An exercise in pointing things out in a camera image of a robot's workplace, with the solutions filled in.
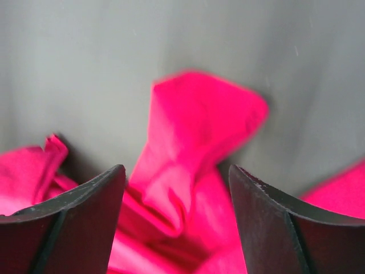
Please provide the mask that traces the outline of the pink t shirt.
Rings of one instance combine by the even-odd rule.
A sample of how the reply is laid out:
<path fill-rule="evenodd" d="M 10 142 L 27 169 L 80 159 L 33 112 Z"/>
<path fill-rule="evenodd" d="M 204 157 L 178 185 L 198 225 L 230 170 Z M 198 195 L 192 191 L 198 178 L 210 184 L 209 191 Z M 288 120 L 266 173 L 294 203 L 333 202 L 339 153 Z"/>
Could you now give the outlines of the pink t shirt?
<path fill-rule="evenodd" d="M 148 139 L 126 176 L 106 273 L 248 273 L 229 182 L 217 168 L 266 121 L 258 94 L 201 72 L 154 85 Z M 56 136 L 1 155 L 1 216 L 79 184 L 59 172 Z M 364 163 L 300 199 L 364 220 Z"/>

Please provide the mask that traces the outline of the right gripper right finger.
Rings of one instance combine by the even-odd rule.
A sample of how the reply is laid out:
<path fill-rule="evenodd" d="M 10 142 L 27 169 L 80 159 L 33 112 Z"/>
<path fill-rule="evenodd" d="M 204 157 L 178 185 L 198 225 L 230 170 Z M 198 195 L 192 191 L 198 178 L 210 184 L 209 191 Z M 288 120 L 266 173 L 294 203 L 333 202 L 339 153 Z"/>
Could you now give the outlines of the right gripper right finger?
<path fill-rule="evenodd" d="M 321 209 L 229 168 L 248 273 L 364 273 L 364 220 Z"/>

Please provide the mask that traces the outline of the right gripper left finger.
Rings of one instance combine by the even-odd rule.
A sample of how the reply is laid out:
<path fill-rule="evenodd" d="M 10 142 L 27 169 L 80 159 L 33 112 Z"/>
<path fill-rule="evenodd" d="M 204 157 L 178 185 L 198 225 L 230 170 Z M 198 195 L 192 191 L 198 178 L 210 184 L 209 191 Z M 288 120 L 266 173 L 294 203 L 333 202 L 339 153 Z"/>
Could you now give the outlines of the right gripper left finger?
<path fill-rule="evenodd" d="M 1 216 L 1 273 L 106 273 L 123 192 L 116 165 L 55 198 Z"/>

